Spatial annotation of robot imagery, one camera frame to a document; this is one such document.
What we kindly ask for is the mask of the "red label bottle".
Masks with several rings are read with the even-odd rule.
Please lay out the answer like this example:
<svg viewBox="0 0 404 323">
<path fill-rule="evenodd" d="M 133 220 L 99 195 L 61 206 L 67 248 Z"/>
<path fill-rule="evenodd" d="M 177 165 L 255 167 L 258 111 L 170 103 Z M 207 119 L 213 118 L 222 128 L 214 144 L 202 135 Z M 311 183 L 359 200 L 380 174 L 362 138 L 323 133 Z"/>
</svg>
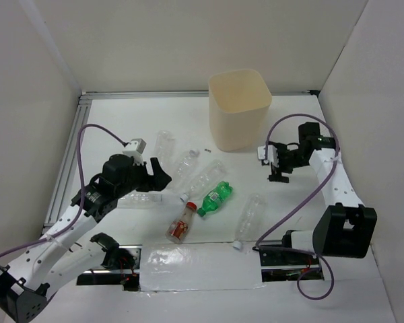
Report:
<svg viewBox="0 0 404 323">
<path fill-rule="evenodd" d="M 166 238 L 175 244 L 183 242 L 193 224 L 196 210 L 196 204 L 188 202 L 182 213 L 170 224 L 166 231 Z"/>
</svg>

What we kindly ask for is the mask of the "green plastic bottle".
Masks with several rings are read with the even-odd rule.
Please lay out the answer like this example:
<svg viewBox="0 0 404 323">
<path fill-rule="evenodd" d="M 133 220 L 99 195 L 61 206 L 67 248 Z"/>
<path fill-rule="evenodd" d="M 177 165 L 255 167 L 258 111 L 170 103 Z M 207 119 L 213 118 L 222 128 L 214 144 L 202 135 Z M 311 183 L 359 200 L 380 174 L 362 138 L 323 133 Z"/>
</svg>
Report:
<svg viewBox="0 0 404 323">
<path fill-rule="evenodd" d="M 229 182 L 221 181 L 211 190 L 203 199 L 202 205 L 197 209 L 200 217 L 206 216 L 208 213 L 216 212 L 224 202 L 231 197 L 233 188 Z"/>
</svg>

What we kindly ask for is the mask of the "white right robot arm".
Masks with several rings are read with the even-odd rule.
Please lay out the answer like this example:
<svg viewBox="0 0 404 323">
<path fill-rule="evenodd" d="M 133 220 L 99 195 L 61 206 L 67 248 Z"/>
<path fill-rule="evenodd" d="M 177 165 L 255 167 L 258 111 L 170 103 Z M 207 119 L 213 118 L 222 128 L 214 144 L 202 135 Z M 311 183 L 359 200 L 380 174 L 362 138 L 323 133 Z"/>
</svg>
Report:
<svg viewBox="0 0 404 323">
<path fill-rule="evenodd" d="M 294 169 L 310 166 L 323 185 L 326 209 L 312 231 L 286 231 L 281 258 L 288 264 L 297 263 L 304 250 L 328 257 L 364 258 L 376 226 L 376 211 L 357 196 L 335 139 L 321 135 L 318 123 L 301 124 L 298 139 L 295 148 L 272 141 L 262 148 L 271 166 L 269 181 L 287 183 Z"/>
</svg>

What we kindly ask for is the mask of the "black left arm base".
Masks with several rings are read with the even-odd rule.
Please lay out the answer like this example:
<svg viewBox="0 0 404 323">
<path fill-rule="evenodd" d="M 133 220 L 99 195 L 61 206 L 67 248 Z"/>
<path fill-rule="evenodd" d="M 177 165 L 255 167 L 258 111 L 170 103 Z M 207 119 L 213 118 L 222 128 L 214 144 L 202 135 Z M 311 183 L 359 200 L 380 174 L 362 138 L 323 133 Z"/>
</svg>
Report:
<svg viewBox="0 0 404 323">
<path fill-rule="evenodd" d="M 141 263 L 141 245 L 120 246 L 121 255 L 114 265 L 99 265 L 84 271 L 77 277 L 77 286 L 115 286 L 123 291 L 140 290 L 139 271 Z"/>
</svg>

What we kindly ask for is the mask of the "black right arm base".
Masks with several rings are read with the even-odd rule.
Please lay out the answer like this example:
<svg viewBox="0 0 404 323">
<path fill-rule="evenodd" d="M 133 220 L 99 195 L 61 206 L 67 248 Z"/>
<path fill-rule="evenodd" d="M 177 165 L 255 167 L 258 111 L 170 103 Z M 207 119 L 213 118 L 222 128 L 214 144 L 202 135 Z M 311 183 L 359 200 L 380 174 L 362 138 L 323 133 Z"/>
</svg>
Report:
<svg viewBox="0 0 404 323">
<path fill-rule="evenodd" d="M 260 250 L 256 246 L 253 251 L 259 254 L 261 264 L 261 280 L 264 283 L 296 281 L 297 278 L 310 269 L 313 272 L 306 274 L 304 280 L 323 280 L 320 262 L 306 254 L 299 254 L 281 250 Z"/>
</svg>

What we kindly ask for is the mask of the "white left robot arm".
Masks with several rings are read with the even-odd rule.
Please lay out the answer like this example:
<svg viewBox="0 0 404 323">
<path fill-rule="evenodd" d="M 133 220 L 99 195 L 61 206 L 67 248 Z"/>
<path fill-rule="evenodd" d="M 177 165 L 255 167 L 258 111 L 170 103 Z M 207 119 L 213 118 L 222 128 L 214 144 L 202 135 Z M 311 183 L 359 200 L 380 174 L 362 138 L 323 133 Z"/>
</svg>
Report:
<svg viewBox="0 0 404 323">
<path fill-rule="evenodd" d="M 112 212 L 119 199 L 133 192 L 159 192 L 171 182 L 157 158 L 136 163 L 123 154 L 112 155 L 85 187 L 76 194 L 61 218 L 43 235 L 44 243 L 28 248 L 6 266 L 0 265 L 0 308 L 15 322 L 31 322 L 55 293 L 84 271 L 102 266 L 118 269 L 133 257 L 105 233 L 94 234 L 87 244 L 78 239 Z"/>
</svg>

